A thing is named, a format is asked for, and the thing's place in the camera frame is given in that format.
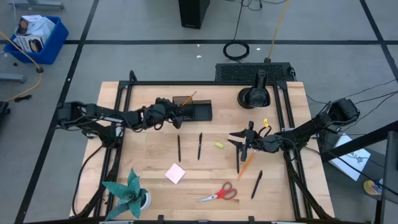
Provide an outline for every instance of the pencil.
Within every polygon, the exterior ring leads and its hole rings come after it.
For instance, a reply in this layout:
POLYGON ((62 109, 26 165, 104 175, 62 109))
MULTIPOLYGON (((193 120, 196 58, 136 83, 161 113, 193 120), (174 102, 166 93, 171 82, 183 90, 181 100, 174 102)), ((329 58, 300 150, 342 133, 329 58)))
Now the pencil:
POLYGON ((257 190, 257 187, 259 186, 261 177, 262 177, 262 171, 260 171, 260 173, 259 173, 259 177, 257 178, 256 185, 254 186, 254 189, 253 189, 253 193, 251 194, 252 199, 254 198, 254 195, 256 194, 256 190, 257 190))
POLYGON ((245 165, 243 166, 243 169, 242 169, 241 173, 239 174, 238 178, 236 179, 237 181, 239 181, 239 180, 241 179, 241 177, 242 177, 244 171, 246 170, 246 168, 248 168, 249 164, 251 163, 251 161, 252 161, 253 158, 254 158, 254 153, 256 153, 256 152, 257 152, 257 150, 255 150, 254 152, 251 153, 251 155, 250 155, 248 161, 245 163, 245 165))
POLYGON ((192 99, 192 97, 194 96, 195 93, 196 93, 196 91, 193 92, 192 95, 190 95, 187 100, 185 100, 185 102, 182 104, 182 106, 186 105, 188 103, 188 101, 192 99))

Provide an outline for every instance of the floor stripe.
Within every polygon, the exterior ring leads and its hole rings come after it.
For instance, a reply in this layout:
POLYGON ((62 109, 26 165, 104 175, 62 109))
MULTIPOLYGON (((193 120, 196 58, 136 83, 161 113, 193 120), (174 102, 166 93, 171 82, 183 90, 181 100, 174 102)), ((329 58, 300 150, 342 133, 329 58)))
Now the floor stripe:
POLYGON ((394 76, 398 82, 398 68, 394 61, 394 58, 392 57, 390 50, 388 49, 386 42, 384 41, 383 36, 381 35, 379 28, 377 27, 376 21, 373 19, 371 11, 369 10, 368 5, 366 4, 366 1, 365 0, 359 0, 359 1, 362 5, 363 10, 365 11, 365 14, 369 20, 369 23, 371 24, 373 32, 377 37, 377 40, 380 41, 381 49, 383 50, 384 56, 386 57, 386 60, 387 60, 387 63, 391 68, 392 74, 394 74, 394 76))
MULTIPOLYGON (((272 40, 237 40, 248 44, 271 44, 272 40)), ((98 45, 166 45, 166 44, 227 44, 231 40, 85 40, 84 44, 98 45)), ((387 45, 398 45, 398 40, 385 40, 387 45)), ((79 44, 80 40, 66 40, 64 44, 79 44)), ((377 45, 379 40, 275 40, 276 45, 377 45)))
MULTIPOLYGON (((95 14, 96 8, 98 6, 98 1, 99 0, 94 0, 93 1, 93 5, 91 6, 91 10, 90 10, 90 13, 88 15, 85 27, 83 29, 83 33, 81 34, 81 37, 80 37, 80 40, 79 40, 79 44, 78 44, 78 47, 77 47, 76 52, 75 52, 75 56, 73 57, 72 64, 70 65, 67 78, 65 79, 65 84, 63 85, 60 98, 58 99, 59 103, 63 103, 65 101, 65 98, 67 97, 69 86, 70 86, 70 83, 72 81, 73 75, 74 75, 75 70, 76 70, 76 66, 78 64, 78 61, 79 61, 79 58, 80 58, 80 55, 81 55, 81 51, 82 51, 83 46, 84 46, 84 41, 87 38, 87 34, 88 34, 89 29, 90 29, 91 22, 93 21, 94 14, 95 14)), ((32 200, 32 197, 33 197, 37 182, 39 181, 39 176, 40 176, 40 173, 41 173, 41 171, 43 169, 45 158, 47 157, 47 153, 49 151, 50 144, 51 144, 51 141, 52 141, 52 138, 53 138, 53 135, 54 135, 55 127, 57 125, 57 115, 56 115, 55 112, 56 111, 54 111, 54 114, 52 116, 49 130, 47 131, 47 134, 45 136, 43 146, 42 146, 42 148, 40 150, 39 158, 37 159, 37 162, 36 162, 36 165, 34 167, 34 170, 33 170, 32 176, 30 178, 29 184, 27 186, 24 198, 22 199, 21 206, 19 207, 19 211, 18 211, 16 220, 15 220, 15 223, 23 223, 24 222, 24 219, 25 219, 25 216, 26 216, 30 201, 32 200)))

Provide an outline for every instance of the orange pencil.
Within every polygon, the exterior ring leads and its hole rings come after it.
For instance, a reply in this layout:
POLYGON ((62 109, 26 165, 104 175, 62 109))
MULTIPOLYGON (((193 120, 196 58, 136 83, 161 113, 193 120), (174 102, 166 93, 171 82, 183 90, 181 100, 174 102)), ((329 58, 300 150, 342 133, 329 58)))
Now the orange pencil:
POLYGON ((182 106, 187 104, 188 101, 192 99, 192 97, 194 96, 195 93, 196 93, 196 91, 194 93, 192 93, 192 95, 190 95, 187 100, 185 100, 185 102, 182 104, 182 106))
POLYGON ((239 180, 241 179, 241 177, 242 177, 244 171, 246 170, 246 168, 248 168, 249 164, 251 163, 251 161, 252 161, 253 158, 254 158, 254 153, 256 153, 256 152, 257 152, 257 150, 254 150, 254 152, 251 153, 251 155, 250 155, 248 161, 246 161, 246 163, 245 163, 245 165, 244 165, 244 167, 243 167, 241 173, 239 174, 238 178, 236 179, 237 181, 239 181, 239 180))

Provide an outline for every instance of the yellow eraser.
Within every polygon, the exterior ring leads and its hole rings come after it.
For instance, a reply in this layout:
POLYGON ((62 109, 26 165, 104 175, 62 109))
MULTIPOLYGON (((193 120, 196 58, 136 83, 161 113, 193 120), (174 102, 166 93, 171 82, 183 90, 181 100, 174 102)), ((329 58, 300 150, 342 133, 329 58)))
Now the yellow eraser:
POLYGON ((214 145, 219 147, 219 148, 221 148, 221 149, 224 148, 224 145, 219 143, 219 142, 215 142, 214 145))
POLYGON ((266 128, 268 128, 268 119, 266 118, 266 119, 264 119, 264 125, 266 126, 266 128))

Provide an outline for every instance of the gray floor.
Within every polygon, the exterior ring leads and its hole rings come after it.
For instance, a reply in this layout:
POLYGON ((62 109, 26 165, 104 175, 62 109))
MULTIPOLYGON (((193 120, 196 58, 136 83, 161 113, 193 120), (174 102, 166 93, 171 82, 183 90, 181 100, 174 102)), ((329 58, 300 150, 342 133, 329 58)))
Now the gray floor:
MULTIPOLYGON (((0 29, 12 33, 12 8, 0 1, 0 29)), ((93 0, 65 1, 64 11, 17 10, 17 15, 60 16, 70 32, 80 39, 93 0)), ((398 40, 395 8, 398 2, 366 1, 386 40, 398 40)), ((237 39, 271 39, 283 4, 264 4, 261 11, 243 9, 237 39)), ((233 37, 239 3, 213 0, 201 30, 180 26, 177 0, 100 0, 88 40, 178 40, 230 39, 233 37)), ((279 29, 284 40, 376 40, 359 1, 292 0, 279 29)), ((24 196, 42 147, 55 105, 70 69, 77 45, 64 45, 53 65, 45 65, 41 86, 30 101, 11 103, 12 113, 0 129, 0 217, 12 223, 24 196)), ((215 64, 230 62, 223 45, 85 45, 67 101, 96 102, 103 81, 127 79, 134 70, 139 80, 214 80, 215 64)), ((251 45, 244 62, 261 62, 270 45, 251 45)), ((388 46, 398 60, 398 46, 388 46)), ((232 52, 240 49, 231 48, 232 52)), ((12 55, 0 56, 0 72, 28 76, 25 84, 0 83, 0 100, 34 85, 33 65, 18 63, 12 55)), ((307 93, 320 101, 344 97, 394 79, 379 45, 276 45, 274 62, 290 62, 307 93)), ((359 101, 397 90, 397 83, 363 93, 359 101)), ((363 114, 380 101, 359 104, 363 114)), ((347 133, 367 133, 396 120, 398 98, 393 97, 347 133)), ((312 114, 320 109, 311 104, 312 114)), ((86 139, 77 132, 56 131, 25 221, 67 218, 86 139)), ((370 147, 384 153, 385 143, 370 147)), ((329 182, 336 216, 342 220, 373 220, 376 202, 369 197, 329 182)))

